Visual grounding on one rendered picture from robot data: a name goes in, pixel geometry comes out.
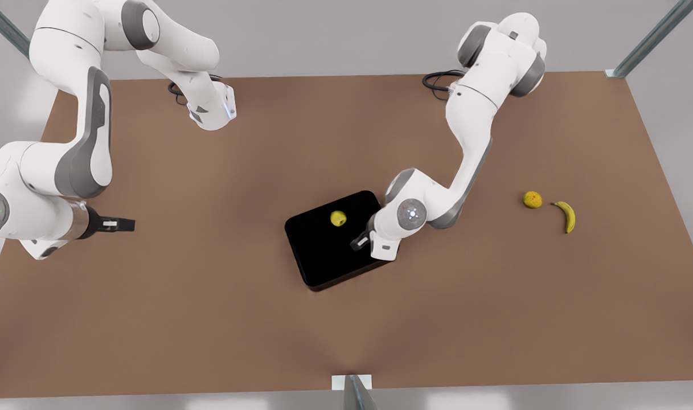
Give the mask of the black storage box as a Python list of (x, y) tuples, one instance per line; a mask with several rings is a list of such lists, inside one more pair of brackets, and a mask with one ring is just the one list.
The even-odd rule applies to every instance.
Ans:
[[(308, 288), (319, 292), (386, 265), (373, 259), (368, 246), (354, 251), (350, 243), (367, 228), (367, 221), (381, 205), (374, 192), (361, 190), (289, 218), (285, 232), (300, 276)], [(346, 213), (341, 227), (331, 224), (330, 214)]]

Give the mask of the yellow banana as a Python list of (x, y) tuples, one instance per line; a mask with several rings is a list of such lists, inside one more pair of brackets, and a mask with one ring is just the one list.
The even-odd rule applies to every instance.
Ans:
[(565, 233), (572, 233), (575, 229), (576, 214), (567, 202), (551, 202), (551, 205), (560, 208), (565, 215)]

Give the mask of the silver frame post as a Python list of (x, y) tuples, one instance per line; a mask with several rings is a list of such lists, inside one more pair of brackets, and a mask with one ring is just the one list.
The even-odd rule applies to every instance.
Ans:
[(0, 34), (29, 59), (30, 39), (0, 10)]
[(627, 78), (692, 11), (693, 0), (677, 0), (666, 15), (635, 45), (634, 49), (616, 68), (604, 70), (605, 77), (609, 79)]
[(378, 410), (370, 395), (372, 375), (333, 375), (331, 389), (343, 390), (343, 410)]

